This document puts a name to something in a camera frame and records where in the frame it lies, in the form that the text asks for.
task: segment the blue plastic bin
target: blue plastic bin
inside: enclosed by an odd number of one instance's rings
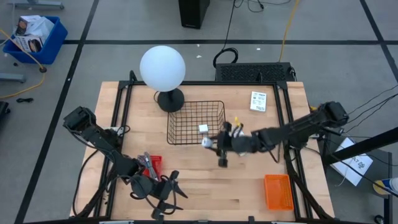
[[[46,16],[51,22],[54,23],[54,27],[51,30],[51,33],[47,40],[44,43],[44,46],[40,52],[31,52],[30,54],[36,58],[40,63],[50,65],[54,63],[55,58],[57,57],[58,52],[61,49],[63,41],[68,35],[68,31],[60,22],[60,18],[56,16]],[[11,54],[18,61],[22,63],[35,63],[33,59],[31,59],[28,55],[22,52],[14,43],[10,40],[7,41],[6,45],[2,49],[3,52]]]

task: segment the orange tray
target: orange tray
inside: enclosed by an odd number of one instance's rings
[[[267,174],[264,177],[266,203],[269,210],[293,210],[289,176]]]

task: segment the black box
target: black box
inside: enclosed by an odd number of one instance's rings
[[[218,63],[216,81],[219,82],[293,82],[295,74],[288,62]]]
[[[200,29],[209,4],[210,0],[178,0],[181,25]]]

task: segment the lamp base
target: lamp base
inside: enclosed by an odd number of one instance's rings
[[[184,105],[184,94],[177,88],[168,92],[160,92],[157,104],[166,112],[176,112]]]

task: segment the white paper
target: white paper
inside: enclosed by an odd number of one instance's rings
[[[344,139],[344,141],[340,144],[336,151],[342,150],[343,148],[352,146],[354,142],[350,138]],[[367,156],[365,153],[352,157],[350,159],[345,159],[343,162],[349,164],[353,169],[358,171],[360,174],[364,175],[366,171],[371,166],[373,160]],[[337,172],[339,172],[342,176],[345,176],[348,181],[350,181],[354,186],[357,186],[359,181],[362,179],[360,175],[355,173],[349,167],[347,167],[342,162],[336,162],[331,165]]]

